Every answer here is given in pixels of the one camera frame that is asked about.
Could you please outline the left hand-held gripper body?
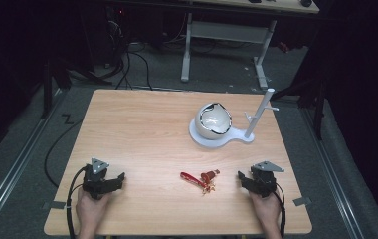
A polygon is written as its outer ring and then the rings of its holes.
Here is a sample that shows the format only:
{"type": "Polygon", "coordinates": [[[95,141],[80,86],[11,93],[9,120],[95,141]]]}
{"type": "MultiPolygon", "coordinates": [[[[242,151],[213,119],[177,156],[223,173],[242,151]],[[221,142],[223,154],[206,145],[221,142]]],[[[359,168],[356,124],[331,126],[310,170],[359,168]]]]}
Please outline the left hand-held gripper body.
{"type": "Polygon", "coordinates": [[[102,188],[108,167],[107,162],[96,157],[93,157],[91,163],[86,165],[83,190],[88,192],[92,199],[101,200],[104,196],[102,188]]]}

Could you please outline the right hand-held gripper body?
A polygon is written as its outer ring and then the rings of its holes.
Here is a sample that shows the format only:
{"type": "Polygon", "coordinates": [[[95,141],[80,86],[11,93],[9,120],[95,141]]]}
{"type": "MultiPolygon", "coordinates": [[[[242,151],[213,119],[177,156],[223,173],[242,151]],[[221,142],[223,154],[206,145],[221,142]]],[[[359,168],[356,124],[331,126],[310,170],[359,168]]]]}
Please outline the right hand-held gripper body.
{"type": "Polygon", "coordinates": [[[275,172],[284,172],[284,169],[269,161],[254,164],[251,167],[253,177],[251,191],[262,197],[268,197],[275,192],[277,189],[275,172]]]}

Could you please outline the white stand with pegs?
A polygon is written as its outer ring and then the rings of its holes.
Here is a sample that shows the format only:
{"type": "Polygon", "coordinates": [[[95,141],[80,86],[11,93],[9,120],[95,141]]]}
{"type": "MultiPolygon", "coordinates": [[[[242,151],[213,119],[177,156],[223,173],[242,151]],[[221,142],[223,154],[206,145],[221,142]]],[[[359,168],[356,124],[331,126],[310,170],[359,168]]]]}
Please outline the white stand with pegs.
{"type": "Polygon", "coordinates": [[[233,126],[233,119],[232,119],[232,126],[230,130],[221,138],[218,139],[206,139],[198,134],[195,130],[195,123],[194,118],[189,123],[189,134],[191,138],[201,146],[207,148],[219,148],[226,145],[230,141],[241,141],[243,143],[251,143],[255,139],[254,129],[256,128],[260,118],[264,112],[264,110],[272,110],[277,111],[278,108],[271,107],[269,105],[269,101],[273,96],[275,90],[274,89],[267,89],[265,95],[261,103],[259,104],[256,113],[252,116],[245,114],[245,117],[249,123],[249,126],[246,129],[239,129],[233,126]]]}

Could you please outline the red keychain with strap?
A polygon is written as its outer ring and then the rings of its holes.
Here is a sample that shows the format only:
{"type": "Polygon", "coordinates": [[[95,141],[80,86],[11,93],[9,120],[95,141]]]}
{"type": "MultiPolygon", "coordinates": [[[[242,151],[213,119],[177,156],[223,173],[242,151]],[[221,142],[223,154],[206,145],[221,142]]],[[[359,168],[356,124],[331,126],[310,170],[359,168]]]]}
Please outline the red keychain with strap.
{"type": "Polygon", "coordinates": [[[181,172],[180,177],[183,180],[200,187],[202,189],[202,193],[206,194],[215,190],[214,179],[219,173],[220,171],[218,169],[210,170],[210,171],[201,173],[200,177],[197,178],[187,172],[181,172]]]}

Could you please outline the person's right hand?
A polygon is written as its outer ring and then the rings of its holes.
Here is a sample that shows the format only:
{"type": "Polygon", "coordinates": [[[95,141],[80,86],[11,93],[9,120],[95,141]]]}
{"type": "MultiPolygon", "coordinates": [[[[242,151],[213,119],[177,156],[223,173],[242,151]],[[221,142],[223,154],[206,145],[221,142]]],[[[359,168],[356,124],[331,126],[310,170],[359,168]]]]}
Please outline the person's right hand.
{"type": "Polygon", "coordinates": [[[253,192],[249,193],[266,239],[283,239],[280,232],[279,217],[281,213],[280,202],[277,197],[270,194],[262,197],[253,192]]]}

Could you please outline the person's left hand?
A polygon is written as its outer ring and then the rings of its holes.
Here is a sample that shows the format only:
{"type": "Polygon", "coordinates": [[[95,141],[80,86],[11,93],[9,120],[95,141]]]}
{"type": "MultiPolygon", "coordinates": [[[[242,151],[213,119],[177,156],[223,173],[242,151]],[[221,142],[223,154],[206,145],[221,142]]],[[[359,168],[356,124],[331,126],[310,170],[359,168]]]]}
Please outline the person's left hand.
{"type": "Polygon", "coordinates": [[[109,193],[101,200],[95,200],[91,198],[88,192],[82,189],[79,190],[76,205],[77,216],[80,222],[78,239],[95,239],[110,198],[111,194],[109,193]]]}

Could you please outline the white round bowl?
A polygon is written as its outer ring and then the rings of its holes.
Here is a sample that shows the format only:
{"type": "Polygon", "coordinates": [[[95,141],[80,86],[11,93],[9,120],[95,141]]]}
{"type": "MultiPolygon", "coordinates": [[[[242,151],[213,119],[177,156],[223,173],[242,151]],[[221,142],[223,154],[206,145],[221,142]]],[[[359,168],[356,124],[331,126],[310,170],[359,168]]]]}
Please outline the white round bowl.
{"type": "Polygon", "coordinates": [[[194,118],[195,130],[206,139],[223,137],[232,126],[232,116],[220,103],[203,106],[194,118]]]}

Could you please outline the black metal stand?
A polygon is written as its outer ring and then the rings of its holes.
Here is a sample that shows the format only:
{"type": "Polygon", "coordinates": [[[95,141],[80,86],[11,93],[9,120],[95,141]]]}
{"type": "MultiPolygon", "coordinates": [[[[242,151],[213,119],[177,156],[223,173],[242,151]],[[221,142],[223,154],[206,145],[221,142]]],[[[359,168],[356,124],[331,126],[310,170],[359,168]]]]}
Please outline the black metal stand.
{"type": "Polygon", "coordinates": [[[297,105],[300,108],[314,108],[312,129],[315,136],[322,140],[321,124],[324,117],[325,90],[325,80],[311,79],[292,84],[290,87],[273,94],[272,100],[275,101],[285,96],[298,96],[297,105]]]}
{"type": "Polygon", "coordinates": [[[73,64],[72,62],[69,62],[62,58],[48,59],[46,64],[44,65],[43,74],[43,119],[46,119],[48,117],[53,106],[54,95],[52,81],[55,81],[61,90],[68,90],[72,85],[69,70],[77,72],[79,75],[97,84],[108,85],[108,82],[102,77],[97,77],[96,75],[90,73],[77,64],[73,64]]]}

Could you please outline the metal floor rail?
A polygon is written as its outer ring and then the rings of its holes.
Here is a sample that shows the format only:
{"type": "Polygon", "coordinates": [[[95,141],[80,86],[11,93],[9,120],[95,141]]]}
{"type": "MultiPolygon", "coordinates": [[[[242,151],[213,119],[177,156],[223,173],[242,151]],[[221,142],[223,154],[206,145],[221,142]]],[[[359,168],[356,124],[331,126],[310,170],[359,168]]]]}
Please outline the metal floor rail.
{"type": "Polygon", "coordinates": [[[328,186],[331,190],[333,199],[347,229],[350,239],[365,239],[360,225],[356,219],[353,208],[349,199],[347,198],[343,187],[336,175],[330,156],[325,148],[322,140],[320,140],[313,127],[313,119],[309,110],[300,111],[303,120],[306,123],[309,134],[312,137],[313,143],[317,148],[320,162],[323,166],[323,173],[327,180],[328,186]]]}
{"type": "Polygon", "coordinates": [[[43,91],[33,96],[31,103],[8,127],[0,142],[0,210],[30,161],[35,145],[54,110],[62,102],[67,90],[55,90],[52,106],[43,111],[43,91]]]}

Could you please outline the desk with white frame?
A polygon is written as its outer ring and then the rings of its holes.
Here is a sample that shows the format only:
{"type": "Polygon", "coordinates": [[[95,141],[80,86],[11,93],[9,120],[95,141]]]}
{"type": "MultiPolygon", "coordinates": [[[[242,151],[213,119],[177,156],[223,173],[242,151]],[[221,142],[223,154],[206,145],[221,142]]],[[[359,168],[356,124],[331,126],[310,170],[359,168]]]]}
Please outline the desk with white frame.
{"type": "Polygon", "coordinates": [[[187,13],[185,51],[182,59],[181,81],[190,80],[191,43],[193,38],[224,40],[242,43],[260,44],[262,48],[253,57],[253,64],[259,86],[268,87],[264,73],[263,60],[280,17],[314,19],[319,8],[312,0],[309,7],[303,7],[300,0],[111,0],[126,7],[145,7],[153,10],[182,10],[187,13]],[[253,24],[219,23],[217,20],[194,20],[195,12],[221,14],[231,19],[235,16],[253,17],[258,23],[261,18],[267,21],[265,26],[253,24]]]}

